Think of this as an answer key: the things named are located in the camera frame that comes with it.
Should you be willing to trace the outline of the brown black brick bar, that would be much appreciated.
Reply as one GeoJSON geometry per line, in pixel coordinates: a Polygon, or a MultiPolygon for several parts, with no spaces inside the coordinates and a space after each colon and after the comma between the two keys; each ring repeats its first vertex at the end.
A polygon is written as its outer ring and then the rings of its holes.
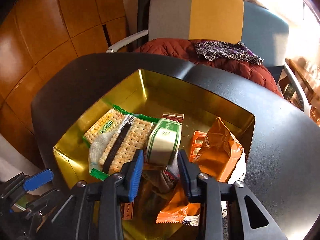
{"type": "Polygon", "coordinates": [[[134,202],[120,204],[120,213],[122,220],[131,220],[133,218],[133,207],[134,202]]]}

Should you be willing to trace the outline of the orange plastic rack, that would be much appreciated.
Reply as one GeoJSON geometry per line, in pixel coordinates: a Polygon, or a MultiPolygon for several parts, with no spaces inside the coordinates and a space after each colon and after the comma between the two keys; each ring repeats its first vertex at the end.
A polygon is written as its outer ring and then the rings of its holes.
{"type": "Polygon", "coordinates": [[[195,131],[193,133],[193,137],[191,140],[190,154],[189,154],[190,162],[192,162],[197,157],[197,154],[202,147],[202,143],[204,142],[206,135],[207,135],[206,133],[201,131],[195,131]]]}

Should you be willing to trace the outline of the orange snack bag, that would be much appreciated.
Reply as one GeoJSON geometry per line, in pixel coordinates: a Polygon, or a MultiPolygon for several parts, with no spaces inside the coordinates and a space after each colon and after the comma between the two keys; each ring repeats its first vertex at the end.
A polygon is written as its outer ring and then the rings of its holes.
{"type": "MultiPolygon", "coordinates": [[[[246,174],[244,148],[220,117],[213,122],[199,152],[192,153],[189,161],[197,164],[201,172],[214,177],[219,182],[233,184],[237,180],[244,181],[246,174]]],[[[200,204],[188,202],[181,183],[178,183],[173,197],[159,212],[156,223],[197,226],[199,213],[200,204]]]]}

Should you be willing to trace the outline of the green tea box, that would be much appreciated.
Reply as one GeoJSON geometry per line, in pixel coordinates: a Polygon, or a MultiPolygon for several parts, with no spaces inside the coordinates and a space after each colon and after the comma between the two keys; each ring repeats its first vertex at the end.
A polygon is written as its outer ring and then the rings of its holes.
{"type": "Polygon", "coordinates": [[[161,118],[148,138],[145,162],[167,166],[179,149],[182,124],[161,118]]]}

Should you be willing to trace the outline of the cracker pack with black stripe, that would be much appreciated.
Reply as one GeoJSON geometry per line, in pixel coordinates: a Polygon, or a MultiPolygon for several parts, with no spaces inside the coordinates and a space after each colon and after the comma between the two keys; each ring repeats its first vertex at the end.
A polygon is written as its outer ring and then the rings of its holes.
{"type": "Polygon", "coordinates": [[[155,124],[147,116],[138,118],[131,114],[125,115],[99,160],[101,170],[94,168],[89,174],[104,180],[109,175],[120,172],[125,163],[132,161],[137,149],[143,150],[146,147],[155,124]]]}

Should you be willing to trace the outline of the cream white sock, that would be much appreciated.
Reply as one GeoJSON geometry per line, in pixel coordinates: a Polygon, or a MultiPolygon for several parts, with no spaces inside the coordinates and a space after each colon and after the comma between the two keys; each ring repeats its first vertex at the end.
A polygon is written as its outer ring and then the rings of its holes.
{"type": "Polygon", "coordinates": [[[88,171],[91,171],[95,168],[96,170],[101,170],[99,167],[99,160],[103,155],[104,150],[106,149],[108,143],[111,141],[112,137],[116,134],[116,131],[109,131],[99,135],[95,141],[91,144],[89,148],[88,171]]]}

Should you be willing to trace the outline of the small red candy packet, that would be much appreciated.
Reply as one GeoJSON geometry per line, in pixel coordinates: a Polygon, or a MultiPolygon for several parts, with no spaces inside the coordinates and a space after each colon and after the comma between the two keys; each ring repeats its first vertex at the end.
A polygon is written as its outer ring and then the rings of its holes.
{"type": "Polygon", "coordinates": [[[176,121],[179,123],[182,123],[184,120],[184,114],[181,113],[170,113],[170,112],[164,112],[162,114],[162,118],[171,120],[171,121],[176,121]]]}

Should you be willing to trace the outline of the cracker pack green label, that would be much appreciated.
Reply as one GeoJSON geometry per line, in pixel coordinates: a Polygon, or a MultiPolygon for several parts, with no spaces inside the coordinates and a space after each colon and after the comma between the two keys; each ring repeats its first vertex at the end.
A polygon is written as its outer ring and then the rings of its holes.
{"type": "Polygon", "coordinates": [[[109,109],[84,133],[82,136],[83,141],[90,147],[99,135],[109,131],[115,131],[124,118],[125,115],[119,110],[115,108],[109,109]]]}

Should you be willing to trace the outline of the red gold tray box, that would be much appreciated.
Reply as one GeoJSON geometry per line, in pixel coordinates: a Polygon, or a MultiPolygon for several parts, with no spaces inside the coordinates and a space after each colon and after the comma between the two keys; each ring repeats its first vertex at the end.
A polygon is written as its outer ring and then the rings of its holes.
{"type": "Polygon", "coordinates": [[[122,220],[125,239],[195,239],[199,204],[176,184],[160,193],[165,171],[179,180],[178,151],[226,182],[241,176],[254,116],[199,86],[140,69],[109,90],[53,148],[69,187],[95,182],[93,171],[119,172],[133,159],[143,167],[133,217],[122,220]]]}

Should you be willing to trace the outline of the red quilted jacket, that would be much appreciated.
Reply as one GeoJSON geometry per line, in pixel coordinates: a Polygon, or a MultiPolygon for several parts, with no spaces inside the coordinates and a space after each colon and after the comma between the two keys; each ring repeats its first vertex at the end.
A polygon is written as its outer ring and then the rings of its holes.
{"type": "Polygon", "coordinates": [[[203,64],[244,77],[282,96],[272,74],[264,66],[264,59],[256,55],[242,42],[228,43],[214,40],[185,40],[180,38],[157,38],[135,50],[175,57],[203,64]]]}

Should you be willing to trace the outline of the leopard print cloth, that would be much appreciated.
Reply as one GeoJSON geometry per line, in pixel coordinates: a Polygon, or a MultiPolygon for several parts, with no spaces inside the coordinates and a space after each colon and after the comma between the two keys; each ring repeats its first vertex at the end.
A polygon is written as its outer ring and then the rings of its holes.
{"type": "Polygon", "coordinates": [[[264,62],[260,56],[256,55],[244,43],[229,43],[224,41],[203,41],[195,44],[195,50],[209,61],[217,59],[229,59],[245,61],[255,65],[264,62]]]}

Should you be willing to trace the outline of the wooden side table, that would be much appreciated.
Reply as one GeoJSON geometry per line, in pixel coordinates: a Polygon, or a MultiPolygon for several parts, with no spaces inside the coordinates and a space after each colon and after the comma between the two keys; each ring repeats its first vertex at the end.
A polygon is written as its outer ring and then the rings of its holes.
{"type": "Polygon", "coordinates": [[[310,118],[319,126],[319,66],[304,57],[286,58],[307,97],[310,118]]]}

